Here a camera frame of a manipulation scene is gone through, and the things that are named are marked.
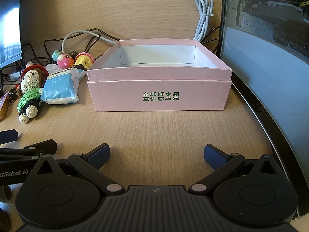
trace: green knitted sweater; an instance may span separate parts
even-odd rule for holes
[[[17,110],[20,111],[25,104],[27,104],[27,102],[31,99],[38,99],[41,97],[39,91],[41,88],[36,88],[36,89],[29,89],[26,91],[26,93],[21,97],[18,106],[17,106]]]

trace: plastic bag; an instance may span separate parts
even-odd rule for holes
[[[71,104],[79,101],[78,85],[86,71],[69,68],[54,72],[47,77],[41,100],[48,104]]]

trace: red hat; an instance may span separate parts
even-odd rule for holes
[[[26,67],[26,69],[24,69],[24,71],[23,71],[22,74],[21,74],[20,80],[23,79],[24,75],[25,75],[28,71],[33,70],[33,69],[35,69],[35,68],[41,69],[41,70],[45,73],[46,77],[48,77],[49,73],[48,73],[47,69],[45,69],[44,66],[42,66],[42,65],[30,65],[30,66]]]

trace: small box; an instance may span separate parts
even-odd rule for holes
[[[115,43],[87,71],[96,111],[223,110],[232,70],[195,40]]]

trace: wooden desk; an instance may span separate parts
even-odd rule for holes
[[[220,24],[221,0],[214,4],[210,29]],[[23,41],[32,43],[38,56],[45,55],[44,39],[93,27],[121,39],[192,38],[199,17],[194,0],[23,0],[21,11]],[[88,40],[89,36],[71,39],[66,48],[81,51]],[[50,43],[48,48],[52,52],[60,46],[61,42]],[[91,53],[100,55],[108,47],[98,42]],[[26,125],[18,121],[15,102],[0,122],[0,130],[16,129],[20,138],[5,147],[22,148],[52,138],[59,144],[55,157],[67,158],[106,142],[111,158],[101,172],[125,187],[188,187],[213,171],[203,158],[208,143],[247,158],[271,153],[265,133],[235,89],[231,89],[224,111],[97,113],[87,78],[81,80],[78,96],[76,104],[43,103],[38,116]],[[12,187],[15,196],[20,185]],[[16,231],[22,222],[14,205],[0,205],[9,211],[12,231]],[[305,218],[292,224],[300,232],[309,231]]]

